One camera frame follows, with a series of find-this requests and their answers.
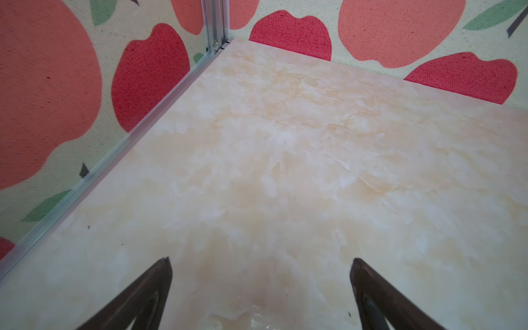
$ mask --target marble tabletop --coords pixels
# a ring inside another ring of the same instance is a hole
[[[356,257],[448,329],[525,329],[527,151],[526,111],[234,40],[0,282],[0,327],[74,329],[169,256],[160,329],[360,329]]]

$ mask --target table surface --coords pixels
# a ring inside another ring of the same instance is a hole
[[[359,329],[356,257],[448,329],[525,328],[527,127],[234,40],[2,280],[0,327],[73,329],[169,256],[161,329]]]

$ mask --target fabric wall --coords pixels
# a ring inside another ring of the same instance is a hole
[[[0,3],[0,258],[206,52],[201,0]]]
[[[528,0],[229,0],[229,37],[528,109]]]

